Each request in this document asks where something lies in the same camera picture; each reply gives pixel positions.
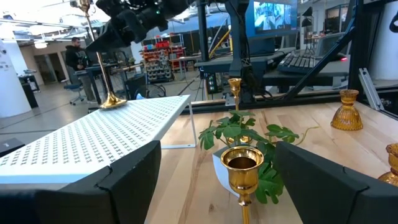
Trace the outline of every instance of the monitor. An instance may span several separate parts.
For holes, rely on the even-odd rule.
[[[246,10],[248,38],[297,33],[297,0],[250,0]]]
[[[336,34],[328,34],[324,37],[321,37],[318,40],[315,56],[319,57],[325,56],[329,52],[329,50],[337,43],[337,40],[339,40],[344,34],[345,34],[344,32],[340,32]],[[345,46],[342,50],[340,50],[340,53],[349,55],[350,49],[351,49],[351,42],[348,43],[347,46]]]

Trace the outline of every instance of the black metal frame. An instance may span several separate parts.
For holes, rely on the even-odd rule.
[[[352,19],[346,29],[346,34],[339,40],[339,44],[334,46],[327,55],[321,59],[321,61],[315,66],[311,71],[309,71],[287,94],[274,98],[260,99],[256,100],[255,103],[241,103],[239,107],[242,110],[248,109],[256,109],[256,108],[270,108],[277,106],[293,106],[293,105],[304,105],[304,104],[313,104],[313,103],[326,103],[326,102],[335,102],[340,101],[339,91],[329,91],[323,93],[307,93],[307,94],[299,94],[298,93],[308,85],[312,79],[318,74],[320,70],[322,70],[325,65],[330,61],[332,57],[334,57],[342,48],[344,48],[351,41],[351,60],[350,60],[350,69],[349,69],[349,78],[348,78],[348,88],[355,89],[359,91],[358,101],[365,103],[364,100],[365,95],[363,94],[363,88],[361,86],[361,82],[359,80],[359,68],[368,67],[370,55],[373,49],[373,42],[375,38],[375,34],[371,36],[370,32],[372,27],[369,26],[371,21],[371,17],[369,17],[366,13],[379,13],[379,17],[377,18],[377,22],[380,20],[380,11],[385,4],[385,1],[376,1],[371,4],[367,4],[366,6],[363,3],[363,0],[351,0],[349,10],[352,10],[353,14],[348,13],[349,15],[353,15]],[[199,21],[201,21],[205,17],[199,13]],[[201,26],[200,30],[206,30],[206,27]],[[380,94],[387,93],[398,93],[398,90],[378,90]],[[232,106],[225,106],[224,101],[214,101],[208,103],[199,103],[193,104],[192,109],[194,113],[211,113],[211,112],[219,112],[219,111],[228,111],[233,109]],[[398,119],[398,116],[394,116],[388,111],[382,111],[382,113],[387,114],[394,119]],[[183,111],[183,114],[189,114],[188,108]]]

